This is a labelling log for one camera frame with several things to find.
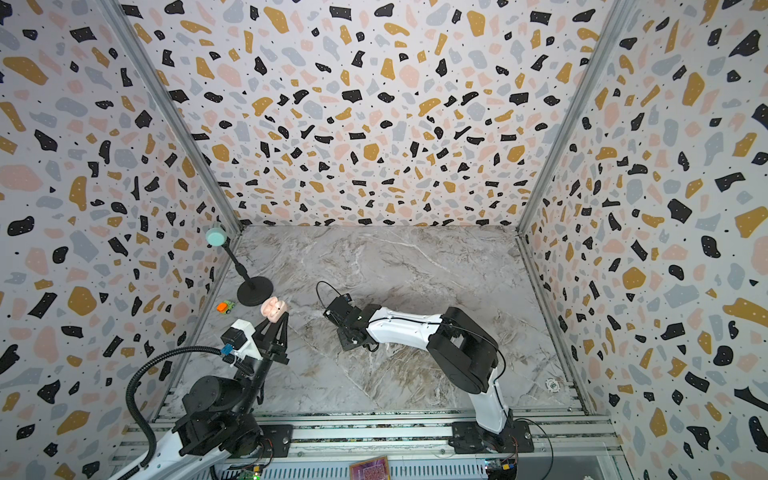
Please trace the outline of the pink earbud charging case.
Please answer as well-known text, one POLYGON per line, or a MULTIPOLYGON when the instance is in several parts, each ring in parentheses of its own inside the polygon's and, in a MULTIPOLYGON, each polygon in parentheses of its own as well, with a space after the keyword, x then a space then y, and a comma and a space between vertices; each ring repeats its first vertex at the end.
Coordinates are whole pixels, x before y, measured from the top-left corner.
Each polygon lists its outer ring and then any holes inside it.
POLYGON ((287 303, 276 296, 268 298, 260 307, 260 313, 271 323, 277 323, 287 311, 287 303))

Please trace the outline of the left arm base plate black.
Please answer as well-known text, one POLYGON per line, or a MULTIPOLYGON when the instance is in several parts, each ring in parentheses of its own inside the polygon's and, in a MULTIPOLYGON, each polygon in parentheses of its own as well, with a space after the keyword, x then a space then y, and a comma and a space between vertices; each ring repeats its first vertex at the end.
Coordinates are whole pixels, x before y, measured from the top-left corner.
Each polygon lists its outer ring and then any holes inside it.
POLYGON ((231 458, 247 459, 249 462, 286 458, 293 433, 291 424, 237 427, 218 449, 228 452, 231 458))

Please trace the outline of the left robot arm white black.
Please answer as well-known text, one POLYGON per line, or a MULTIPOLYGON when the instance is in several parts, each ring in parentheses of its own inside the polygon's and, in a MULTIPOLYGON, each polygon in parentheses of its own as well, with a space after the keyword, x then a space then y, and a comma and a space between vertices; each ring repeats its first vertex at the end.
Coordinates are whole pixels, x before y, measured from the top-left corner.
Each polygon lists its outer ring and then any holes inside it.
POLYGON ((192 479, 209 474, 229 458, 244 469, 263 471, 288 456, 293 426, 261 426, 254 407, 264 400, 264 387, 274 363, 286 365, 289 314, 258 325, 238 320, 221 336, 221 347, 187 346, 169 350, 139 368, 130 379, 125 401, 128 413, 144 434, 143 457, 114 473, 114 479, 192 479), (184 415, 161 438, 142 415, 136 392, 151 367, 173 356, 201 353, 235 369, 231 378, 206 375, 183 396, 184 415))

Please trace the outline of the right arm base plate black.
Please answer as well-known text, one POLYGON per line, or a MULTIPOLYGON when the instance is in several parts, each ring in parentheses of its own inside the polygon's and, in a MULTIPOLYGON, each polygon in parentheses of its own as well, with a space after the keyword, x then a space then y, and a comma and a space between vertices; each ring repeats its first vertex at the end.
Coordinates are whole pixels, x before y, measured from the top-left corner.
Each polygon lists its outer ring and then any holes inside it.
POLYGON ((532 453, 534 444, 529 425, 520 420, 509 420, 498 434, 489 432, 476 421, 454 422, 448 444, 457 454, 532 453))

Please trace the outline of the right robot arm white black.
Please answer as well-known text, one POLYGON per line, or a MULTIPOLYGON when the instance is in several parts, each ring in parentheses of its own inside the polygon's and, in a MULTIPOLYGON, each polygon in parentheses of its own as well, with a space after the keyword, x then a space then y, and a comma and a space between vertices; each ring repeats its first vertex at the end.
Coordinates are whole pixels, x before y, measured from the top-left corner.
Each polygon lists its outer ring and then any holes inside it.
POLYGON ((323 315, 337 328, 345 351, 363 347, 373 352, 398 344, 428 352, 448 380, 469 396, 480 428, 498 435, 508 424, 509 409, 498 383, 506 359, 498 342, 461 309, 418 315, 378 304, 358 308, 344 294, 323 315))

